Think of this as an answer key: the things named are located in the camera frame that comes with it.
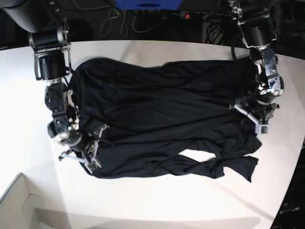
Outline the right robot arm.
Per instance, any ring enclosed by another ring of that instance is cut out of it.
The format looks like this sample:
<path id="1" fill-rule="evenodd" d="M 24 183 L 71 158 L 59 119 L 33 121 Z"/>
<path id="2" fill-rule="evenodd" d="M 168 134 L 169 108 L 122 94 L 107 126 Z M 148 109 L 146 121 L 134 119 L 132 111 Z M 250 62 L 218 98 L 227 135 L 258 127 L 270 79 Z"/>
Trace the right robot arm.
<path id="1" fill-rule="evenodd" d="M 47 84 L 45 104 L 53 118 L 48 124 L 49 136 L 56 143 L 69 147 L 59 160 L 74 159 L 89 170 L 101 167 L 98 148 L 108 126 L 103 124 L 92 132 L 81 122 L 80 96 L 66 81 L 67 76 L 75 76 L 71 68 L 66 16 L 54 0 L 2 0 L 0 8 L 28 32 L 36 80 Z"/>

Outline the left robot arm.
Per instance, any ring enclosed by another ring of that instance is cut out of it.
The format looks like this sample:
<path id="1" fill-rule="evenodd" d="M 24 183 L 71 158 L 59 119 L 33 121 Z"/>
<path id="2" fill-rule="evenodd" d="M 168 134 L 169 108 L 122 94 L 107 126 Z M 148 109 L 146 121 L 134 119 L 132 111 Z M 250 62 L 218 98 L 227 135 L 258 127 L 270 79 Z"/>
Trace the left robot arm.
<path id="1" fill-rule="evenodd" d="M 246 0 L 230 0 L 228 3 L 242 41 L 250 49 L 250 58 L 257 68 L 256 86 L 249 95 L 237 99 L 233 108 L 255 123 L 258 133 L 265 133 L 274 111 L 279 108 L 274 99 L 284 93 L 284 82 L 277 69 L 278 57 L 272 48 L 277 35 L 270 9 Z"/>

